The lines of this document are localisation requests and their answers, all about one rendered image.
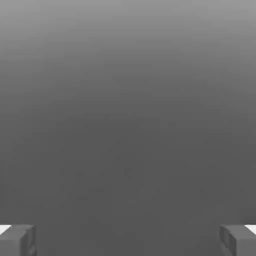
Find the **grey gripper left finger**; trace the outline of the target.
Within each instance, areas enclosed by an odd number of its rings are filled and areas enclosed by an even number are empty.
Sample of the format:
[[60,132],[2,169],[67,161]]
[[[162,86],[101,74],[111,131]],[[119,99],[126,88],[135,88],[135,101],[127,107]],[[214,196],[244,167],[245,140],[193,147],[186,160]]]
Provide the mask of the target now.
[[0,224],[0,256],[37,256],[36,226]]

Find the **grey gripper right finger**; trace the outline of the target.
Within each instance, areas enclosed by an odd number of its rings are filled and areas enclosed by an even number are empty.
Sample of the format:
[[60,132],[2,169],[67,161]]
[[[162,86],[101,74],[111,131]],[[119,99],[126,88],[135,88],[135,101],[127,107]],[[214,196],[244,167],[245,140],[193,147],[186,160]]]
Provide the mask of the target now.
[[221,225],[219,241],[223,256],[256,256],[256,224]]

